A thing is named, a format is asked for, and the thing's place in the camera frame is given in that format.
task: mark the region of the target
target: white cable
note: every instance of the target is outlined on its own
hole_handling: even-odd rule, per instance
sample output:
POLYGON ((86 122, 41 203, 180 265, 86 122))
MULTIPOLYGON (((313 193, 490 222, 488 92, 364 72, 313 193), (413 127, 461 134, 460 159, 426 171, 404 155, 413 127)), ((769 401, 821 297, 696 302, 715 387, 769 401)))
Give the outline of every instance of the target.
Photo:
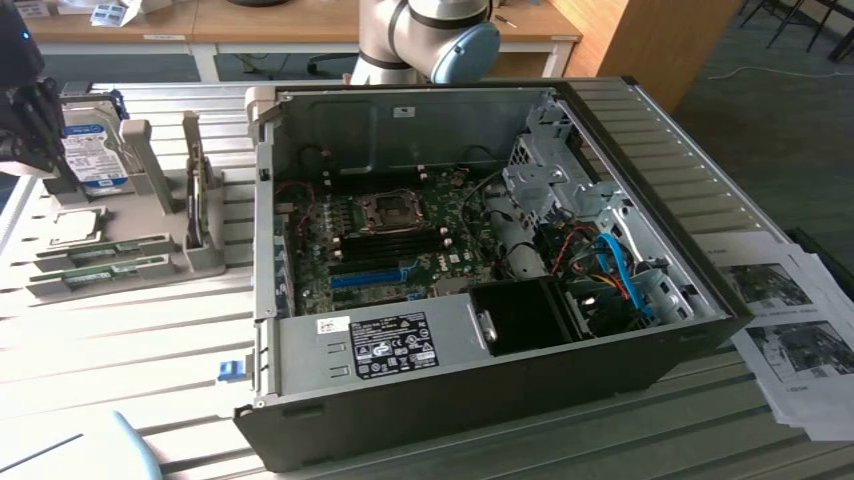
POLYGON ((791 75, 792 77, 805 77, 805 78, 829 78, 829 77, 851 77, 851 76, 854 76, 854 72, 839 72, 839 71, 836 71, 836 72, 832 72, 832 73, 812 74, 812 73, 787 72, 785 70, 776 70, 773 68, 749 67, 749 66, 747 66, 747 67, 737 67, 735 70, 732 70, 725 75, 715 75, 712 77, 707 77, 707 80, 725 80, 727 78, 731 78, 735 75, 737 75, 744 70, 761 70, 764 72, 779 73, 781 75, 791 75))

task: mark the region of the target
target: wooden desk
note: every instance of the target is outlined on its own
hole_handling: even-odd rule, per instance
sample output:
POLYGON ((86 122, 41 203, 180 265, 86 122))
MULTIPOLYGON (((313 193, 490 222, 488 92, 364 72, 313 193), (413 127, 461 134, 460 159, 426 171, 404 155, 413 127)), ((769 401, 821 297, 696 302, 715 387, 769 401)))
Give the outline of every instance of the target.
POLYGON ((584 34, 566 77, 631 75, 672 112, 740 0, 549 0, 584 34))
MULTIPOLYGON (((38 48, 47 55, 91 53, 79 51, 90 50, 79 44, 98 44, 109 48, 110 45, 127 43, 173 43, 180 47, 192 40, 197 6, 196 0, 182 1, 149 15, 134 18, 121 28, 93 27, 89 25, 89 15, 29 18, 26 26, 38 42, 38 48)), ((135 50, 138 53, 151 53, 145 52, 143 48, 130 48, 129 50, 135 50)))
MULTIPOLYGON (((554 8, 509 0, 496 9, 501 55, 490 76, 560 77, 580 33, 554 8)), ((290 0, 265 8, 188 0, 122 28, 91 27, 86 15, 29 19, 46 55, 185 54, 200 81, 218 82, 214 57, 233 53, 357 53, 357 0, 290 0)))
MULTIPOLYGON (((494 13, 518 28, 496 22, 501 56, 492 76, 560 77, 580 33, 554 8, 509 0, 494 13)), ((198 0, 192 31, 193 56, 202 82, 217 82, 217 54, 357 53, 357 1, 290 0, 246 8, 225 0, 198 0)))

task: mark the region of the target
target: paper document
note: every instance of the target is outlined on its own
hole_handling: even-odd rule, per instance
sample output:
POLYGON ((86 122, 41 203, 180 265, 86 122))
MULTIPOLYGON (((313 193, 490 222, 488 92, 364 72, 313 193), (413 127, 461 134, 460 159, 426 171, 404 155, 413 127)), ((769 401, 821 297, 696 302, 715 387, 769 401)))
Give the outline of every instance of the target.
POLYGON ((755 315, 731 340, 776 421, 854 440, 854 303, 829 272, 767 232, 693 238, 755 315))

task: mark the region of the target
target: gray table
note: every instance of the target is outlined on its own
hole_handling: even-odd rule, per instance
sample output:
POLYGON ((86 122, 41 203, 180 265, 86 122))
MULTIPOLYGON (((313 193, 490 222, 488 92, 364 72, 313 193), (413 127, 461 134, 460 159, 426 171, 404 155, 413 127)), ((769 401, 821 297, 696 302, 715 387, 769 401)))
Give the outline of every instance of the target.
MULTIPOLYGON (((641 90, 619 79, 572 83, 691 232, 764 229, 783 238, 641 90)), ((292 475, 264 472, 230 420, 217 416, 248 383, 213 382, 218 360, 240 355, 253 335, 248 86, 115 86, 131 116, 154 125, 165 169, 182 168, 180 113, 201 114, 205 151, 228 177, 229 268, 214 279, 21 309, 0 321, 0 442, 114 408, 169 479, 854 478, 854 447, 809 443, 801 430, 773 422, 752 375, 725 349, 683 363, 644 392, 292 475)), ((39 184, 19 182, 2 217, 6 249, 31 235, 23 230, 39 195, 39 184)), ((0 305, 13 306, 15 295, 0 293, 0 305)))

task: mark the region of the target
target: table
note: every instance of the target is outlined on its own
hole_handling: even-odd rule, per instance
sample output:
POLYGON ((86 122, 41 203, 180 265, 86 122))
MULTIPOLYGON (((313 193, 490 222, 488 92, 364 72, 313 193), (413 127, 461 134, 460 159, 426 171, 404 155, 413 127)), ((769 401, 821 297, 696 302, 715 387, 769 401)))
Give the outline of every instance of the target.
MULTIPOLYGON (((150 120, 166 170, 181 168, 185 155, 181 112, 200 111, 205 152, 226 178, 228 271, 39 307, 0 322, 0 364, 26 366, 0 368, 0 443, 111 408, 143 436, 167 480, 777 480, 849 474, 854 446, 811 443, 800 430, 773 422, 731 349, 684 362, 643 392, 321 464, 298 475, 266 473, 230 420, 218 416, 248 384, 213 382, 218 360, 241 355, 253 340, 254 173, 242 111, 252 85, 94 86, 118 88, 130 115, 150 120)), ((620 79, 573 79, 572 86, 689 232, 764 229, 781 235, 641 89, 620 79)), ((0 218, 0 225, 10 225, 0 237, 10 242, 30 234, 19 225, 39 195, 37 182, 18 182, 11 213, 0 218)), ((7 295, 0 293, 0 304, 7 295)))
MULTIPOLYGON (((572 24, 544 2, 533 6, 512 0, 498 12, 518 27, 496 23, 501 53, 534 55, 536 74, 561 77, 580 39, 572 24)), ((265 8, 189 0, 122 28, 90 27, 85 15, 31 19, 26 24, 46 55, 192 55, 201 82, 212 83, 218 82, 217 54, 357 53, 356 19, 356 0, 290 0, 265 8)), ((504 60, 500 74, 529 76, 530 61, 514 60, 504 60)))
POLYGON ((121 28, 91 27, 87 15, 27 18, 26 27, 45 55, 188 54, 197 7, 176 2, 121 28))

